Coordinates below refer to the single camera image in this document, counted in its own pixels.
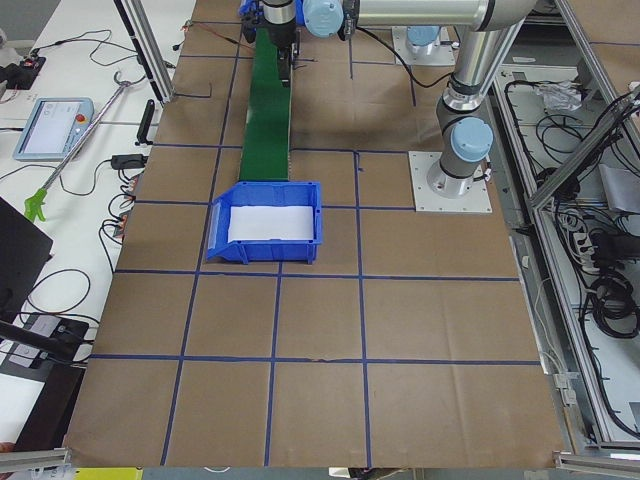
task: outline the electronic device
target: electronic device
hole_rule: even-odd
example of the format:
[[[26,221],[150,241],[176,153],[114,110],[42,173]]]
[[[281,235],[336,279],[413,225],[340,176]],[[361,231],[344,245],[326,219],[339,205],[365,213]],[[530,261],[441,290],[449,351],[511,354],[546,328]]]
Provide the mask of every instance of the electronic device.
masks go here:
[[[0,321],[12,322],[26,301],[53,240],[0,197]]]
[[[16,160],[62,160],[91,123],[89,98],[40,98],[13,152]]]

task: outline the blue plastic bin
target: blue plastic bin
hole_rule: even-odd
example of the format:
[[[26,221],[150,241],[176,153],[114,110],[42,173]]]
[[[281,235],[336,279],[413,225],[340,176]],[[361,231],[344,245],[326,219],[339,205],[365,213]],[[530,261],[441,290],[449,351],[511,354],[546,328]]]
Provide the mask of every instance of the blue plastic bin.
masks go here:
[[[213,202],[207,260],[222,257],[230,262],[300,261],[313,263],[322,243],[322,201],[318,182],[240,182]],[[228,241],[231,207],[304,206],[313,208],[311,240]]]

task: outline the green grabber claw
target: green grabber claw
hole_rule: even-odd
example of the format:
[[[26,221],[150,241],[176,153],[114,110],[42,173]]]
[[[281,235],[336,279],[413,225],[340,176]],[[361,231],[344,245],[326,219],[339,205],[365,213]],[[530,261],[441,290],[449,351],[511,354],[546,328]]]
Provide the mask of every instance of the green grabber claw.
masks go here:
[[[47,190],[39,188],[33,197],[29,197],[24,201],[24,216],[31,222],[36,221],[36,217],[44,222],[44,214],[42,213],[42,205],[44,205],[44,197],[47,196]]]

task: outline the yellow object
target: yellow object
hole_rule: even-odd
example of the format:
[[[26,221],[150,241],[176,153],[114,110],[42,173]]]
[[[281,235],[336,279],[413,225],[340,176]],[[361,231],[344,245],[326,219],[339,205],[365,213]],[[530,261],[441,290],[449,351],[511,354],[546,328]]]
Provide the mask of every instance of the yellow object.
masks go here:
[[[142,480],[141,468],[79,468],[75,480]]]

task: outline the tablet device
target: tablet device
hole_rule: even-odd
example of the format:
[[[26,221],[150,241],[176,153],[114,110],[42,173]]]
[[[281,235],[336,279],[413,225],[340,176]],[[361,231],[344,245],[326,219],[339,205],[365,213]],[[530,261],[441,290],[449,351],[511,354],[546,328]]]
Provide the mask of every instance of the tablet device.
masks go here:
[[[93,117],[89,98],[40,98],[13,152],[16,160],[62,160]]]

